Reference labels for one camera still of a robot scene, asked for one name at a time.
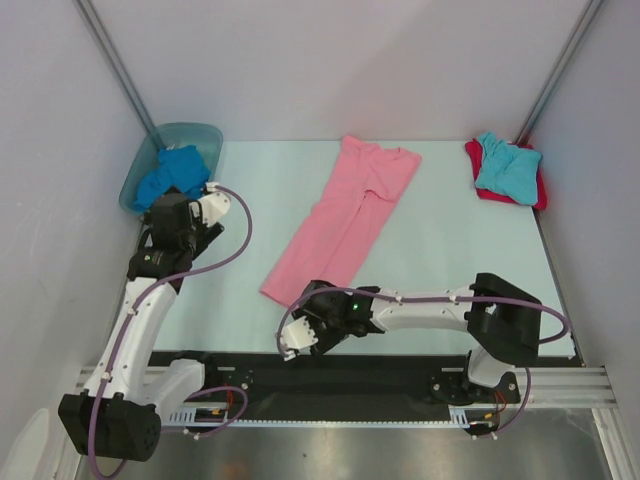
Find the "metal floor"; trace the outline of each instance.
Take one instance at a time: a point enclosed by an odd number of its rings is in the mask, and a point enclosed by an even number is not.
[[[77,480],[92,478],[88,467]],[[608,480],[590,410],[528,411],[498,441],[460,430],[231,428],[162,439],[120,480]]]

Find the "blue cloth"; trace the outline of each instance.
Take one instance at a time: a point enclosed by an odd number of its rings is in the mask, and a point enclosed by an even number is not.
[[[498,140],[493,132],[483,133],[476,140],[482,145],[482,167],[476,187],[507,195],[521,205],[535,205],[536,174],[542,155]]]
[[[176,187],[194,200],[202,196],[202,188],[211,172],[204,165],[195,145],[160,150],[158,163],[160,166],[157,169],[140,180],[134,203],[136,210],[147,210],[171,187]]]

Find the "pink garment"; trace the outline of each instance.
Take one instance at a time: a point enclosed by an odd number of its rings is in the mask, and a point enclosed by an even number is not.
[[[421,160],[403,148],[385,150],[344,137],[322,198],[260,292],[288,307],[311,280],[348,286]]]

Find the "plastic bin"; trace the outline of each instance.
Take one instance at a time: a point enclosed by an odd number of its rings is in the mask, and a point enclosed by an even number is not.
[[[133,206],[140,180],[158,168],[159,150],[153,141],[154,135],[157,135],[167,148],[195,145],[202,155],[204,164],[211,170],[210,178],[213,178],[220,159],[222,132],[216,127],[204,123],[165,123],[156,127],[140,145],[120,191],[120,206],[125,212],[133,215],[143,213],[143,210],[137,210]]]

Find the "dark blue towel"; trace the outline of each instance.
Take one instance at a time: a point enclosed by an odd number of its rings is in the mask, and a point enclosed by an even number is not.
[[[140,180],[134,208],[147,210],[158,197],[176,187],[194,200],[202,196],[202,188],[211,172],[204,165],[195,145],[174,150],[160,150],[160,166]]]

